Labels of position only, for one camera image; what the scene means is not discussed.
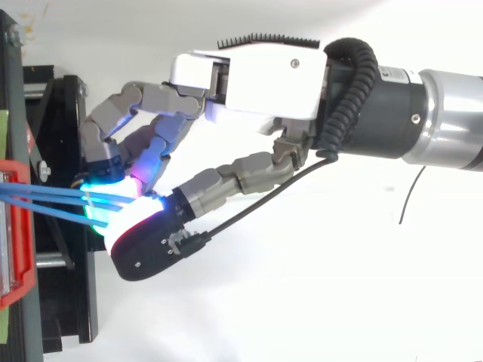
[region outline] white wall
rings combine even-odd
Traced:
[[[0,5],[32,23],[25,64],[53,63],[59,73],[80,75],[90,87],[89,110],[126,81],[167,79],[180,52],[259,31],[322,44],[354,36],[371,44],[383,65],[483,75],[483,6],[474,0]],[[270,148],[270,139],[239,132],[229,120],[198,121],[159,191]],[[343,156],[147,281],[123,281],[98,253],[100,335],[91,345],[64,339],[65,351],[46,360],[483,359],[481,174],[428,169],[398,226],[418,170]],[[254,200],[235,197],[190,228],[210,229]]]

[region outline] metal rod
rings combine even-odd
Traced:
[[[44,96],[46,83],[25,84],[23,86],[23,96],[26,100],[40,100]]]
[[[37,268],[62,268],[66,261],[61,253],[39,253],[37,254]]]

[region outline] black metal bracket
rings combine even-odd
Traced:
[[[38,162],[45,161],[51,175],[44,185],[69,188],[82,168],[78,126],[85,119],[85,99],[80,92],[83,82],[75,75],[54,78],[53,68],[23,68],[25,84],[43,84],[43,93],[26,97],[25,101],[27,120],[39,150],[37,153],[35,147],[31,148],[32,176]],[[79,207],[55,207],[82,212]],[[67,266],[38,270],[44,353],[62,351],[62,336],[78,335],[80,343],[92,342],[98,333],[91,247],[94,233],[65,220],[43,215],[34,218],[37,252],[60,251]]]

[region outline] red clip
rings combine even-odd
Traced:
[[[11,183],[30,184],[28,164],[0,160],[0,172],[8,173],[8,181]],[[0,309],[15,303],[35,285],[32,215],[29,210],[12,205],[8,206],[10,207],[11,252],[15,284],[11,286],[11,291],[8,294],[0,296]]]

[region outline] black wire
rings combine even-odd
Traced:
[[[312,145],[313,149],[338,153],[349,129],[357,123],[358,115],[380,75],[372,48],[362,40],[342,38],[327,45],[324,52],[330,60],[349,60],[354,68],[350,85],[334,110],[323,122],[319,122],[321,132]]]
[[[327,166],[328,164],[332,164],[337,160],[337,158],[327,158],[325,160],[319,161],[314,163],[312,166],[309,166],[303,171],[300,171],[297,175],[291,177],[289,180],[285,181],[282,183],[279,187],[277,187],[275,190],[270,192],[268,195],[263,196],[259,201],[255,202],[254,204],[250,205],[246,209],[244,209],[241,213],[237,213],[234,215],[234,217],[228,219],[227,221],[223,222],[222,224],[218,225],[216,228],[208,232],[208,237],[212,238],[216,234],[219,234],[226,228],[230,227],[234,223],[240,221],[243,219],[245,216],[247,216],[250,213],[253,213],[256,209],[258,209],[260,206],[263,206],[266,204],[268,201],[272,200],[276,195],[280,194],[282,191],[287,189],[289,186],[292,186],[296,181],[301,179],[302,177],[308,175],[309,173],[319,169],[320,167]]]
[[[418,179],[421,177],[421,174],[423,173],[423,171],[426,169],[426,166],[423,166],[423,168],[421,168],[421,171],[417,174],[416,178],[414,179],[413,181],[413,184],[411,185],[411,188],[409,189],[409,192],[408,192],[408,196],[406,196],[406,201],[405,201],[405,205],[403,206],[402,208],[402,212],[401,212],[401,219],[399,219],[399,225],[402,224],[402,220],[404,219],[405,217],[405,212],[406,212],[406,207],[408,205],[408,202],[409,202],[409,198],[411,197],[411,193],[413,192],[414,190],[414,187],[418,181]]]

